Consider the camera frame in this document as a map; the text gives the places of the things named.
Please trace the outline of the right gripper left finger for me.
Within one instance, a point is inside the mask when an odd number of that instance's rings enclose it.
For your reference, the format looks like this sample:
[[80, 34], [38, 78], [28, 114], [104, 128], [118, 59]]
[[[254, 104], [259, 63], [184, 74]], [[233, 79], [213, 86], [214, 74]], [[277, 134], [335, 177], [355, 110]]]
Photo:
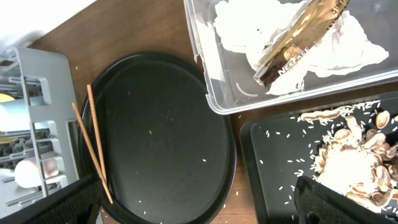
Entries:
[[1, 224], [94, 224], [100, 212], [102, 193], [100, 179], [89, 175], [2, 218]]

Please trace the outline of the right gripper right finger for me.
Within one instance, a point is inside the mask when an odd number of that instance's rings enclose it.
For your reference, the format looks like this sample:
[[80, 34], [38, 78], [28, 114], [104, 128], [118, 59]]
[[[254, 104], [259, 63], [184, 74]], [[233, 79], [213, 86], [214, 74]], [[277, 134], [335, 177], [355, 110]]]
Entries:
[[294, 190], [300, 224], [394, 224], [315, 180], [301, 176]]

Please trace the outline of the pink plastic cup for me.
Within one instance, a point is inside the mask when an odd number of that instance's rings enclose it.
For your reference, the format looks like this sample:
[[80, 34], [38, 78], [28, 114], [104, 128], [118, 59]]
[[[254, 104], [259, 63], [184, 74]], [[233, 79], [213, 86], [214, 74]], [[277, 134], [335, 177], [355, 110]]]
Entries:
[[[57, 154], [53, 151], [41, 154], [44, 168], [44, 177], [50, 178], [59, 174], [57, 160], [53, 159]], [[35, 156], [21, 160], [14, 170], [15, 181], [20, 187], [31, 188], [41, 185], [39, 166], [36, 163]]]

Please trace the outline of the wooden chopstick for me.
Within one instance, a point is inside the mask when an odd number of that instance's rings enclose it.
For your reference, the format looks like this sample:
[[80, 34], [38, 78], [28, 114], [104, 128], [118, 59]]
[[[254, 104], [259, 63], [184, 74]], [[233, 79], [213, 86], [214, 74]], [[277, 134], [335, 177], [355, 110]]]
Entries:
[[104, 188], [104, 191], [106, 192], [106, 196], [107, 196], [109, 202], [111, 204], [113, 204], [114, 200], [113, 200], [113, 198], [111, 196], [111, 193], [109, 191], [108, 185], [107, 185], [107, 183], [105, 181], [105, 178], [103, 176], [102, 169], [101, 169], [100, 164], [99, 164], [99, 162], [98, 162], [98, 160], [96, 158], [96, 154], [94, 152], [94, 149], [93, 149], [92, 143], [90, 141], [90, 138], [88, 136], [87, 130], [85, 128], [85, 125], [83, 124], [83, 120], [81, 118], [81, 115], [78, 112], [78, 108], [77, 108], [76, 103], [72, 103], [72, 108], [73, 108], [73, 111], [75, 112], [75, 115], [76, 115], [78, 124], [80, 126], [81, 132], [83, 133], [83, 138], [84, 138], [84, 140], [86, 142], [86, 146], [87, 146], [88, 151], [90, 153], [91, 160], [93, 161], [95, 169], [96, 169], [96, 171], [97, 171], [97, 173], [98, 173], [98, 175], [99, 175], [99, 177], [101, 179], [101, 182], [103, 184], [103, 188]]
[[90, 110], [91, 110], [91, 116], [92, 116], [92, 121], [93, 121], [93, 127], [94, 127], [94, 131], [95, 131], [96, 145], [97, 145], [97, 150], [98, 150], [98, 155], [99, 155], [99, 163], [101, 166], [102, 175], [105, 179], [105, 182], [107, 182], [104, 157], [103, 157], [103, 148], [102, 148], [102, 144], [101, 144], [100, 129], [98, 126], [98, 119], [97, 119], [97, 115], [96, 115], [95, 99], [93, 96], [92, 86], [87, 85], [86, 87], [87, 87], [87, 92], [88, 92], [88, 99], [90, 102]]

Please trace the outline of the food scraps pile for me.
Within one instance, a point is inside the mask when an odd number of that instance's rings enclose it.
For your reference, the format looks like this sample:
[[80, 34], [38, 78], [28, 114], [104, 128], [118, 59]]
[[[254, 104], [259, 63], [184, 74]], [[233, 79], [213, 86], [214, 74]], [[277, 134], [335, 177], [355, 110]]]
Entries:
[[381, 101], [302, 113], [298, 121], [330, 127], [310, 152], [313, 180], [372, 212], [397, 214], [397, 142], [387, 139], [397, 118]]

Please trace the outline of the gold foil wrapper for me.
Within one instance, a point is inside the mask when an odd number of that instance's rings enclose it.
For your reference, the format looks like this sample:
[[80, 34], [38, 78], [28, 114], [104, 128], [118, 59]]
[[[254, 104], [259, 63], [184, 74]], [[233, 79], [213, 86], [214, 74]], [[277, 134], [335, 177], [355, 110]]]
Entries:
[[294, 15], [286, 31], [266, 48], [254, 79], [268, 87], [286, 74], [332, 28], [347, 8], [349, 0], [312, 0]]

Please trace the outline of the white paper napkin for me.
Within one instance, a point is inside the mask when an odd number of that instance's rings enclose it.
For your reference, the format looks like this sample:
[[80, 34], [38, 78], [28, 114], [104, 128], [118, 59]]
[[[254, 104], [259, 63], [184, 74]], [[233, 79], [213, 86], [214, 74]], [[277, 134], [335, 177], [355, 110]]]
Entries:
[[[221, 1], [215, 6], [217, 17], [213, 25], [223, 47], [245, 54], [251, 68], [258, 71], [267, 48], [287, 30], [304, 4], [305, 1]], [[308, 72], [319, 78], [347, 75], [364, 66], [381, 63], [388, 56], [389, 52], [368, 40], [358, 20], [345, 11], [297, 66], [272, 83], [268, 94], [302, 91]]]

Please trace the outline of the blue plastic cup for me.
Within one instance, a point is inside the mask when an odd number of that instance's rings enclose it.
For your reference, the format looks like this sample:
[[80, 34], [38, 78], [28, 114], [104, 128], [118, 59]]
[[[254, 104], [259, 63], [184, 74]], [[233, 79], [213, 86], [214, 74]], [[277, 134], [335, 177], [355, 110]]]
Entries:
[[28, 109], [24, 99], [1, 103], [1, 131], [26, 131], [30, 129]]

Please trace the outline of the yellow bowl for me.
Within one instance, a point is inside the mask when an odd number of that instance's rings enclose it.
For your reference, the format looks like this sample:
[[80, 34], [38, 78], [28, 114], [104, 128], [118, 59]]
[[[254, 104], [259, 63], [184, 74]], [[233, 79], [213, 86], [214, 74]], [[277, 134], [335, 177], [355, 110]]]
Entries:
[[0, 103], [8, 102], [8, 101], [14, 101], [15, 98], [7, 95], [5, 93], [0, 93]]

